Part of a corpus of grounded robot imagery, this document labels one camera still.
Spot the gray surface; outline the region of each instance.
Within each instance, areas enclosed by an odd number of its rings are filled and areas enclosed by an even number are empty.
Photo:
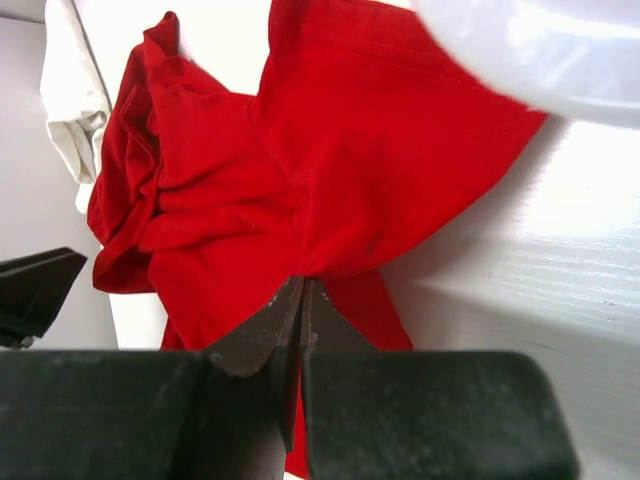
[[[0,0],[0,17],[44,23],[45,0]]]
[[[39,82],[45,27],[0,19],[0,260],[68,246],[89,257],[34,348],[116,348],[107,295],[91,284],[98,243],[74,206],[77,186],[49,142]]]

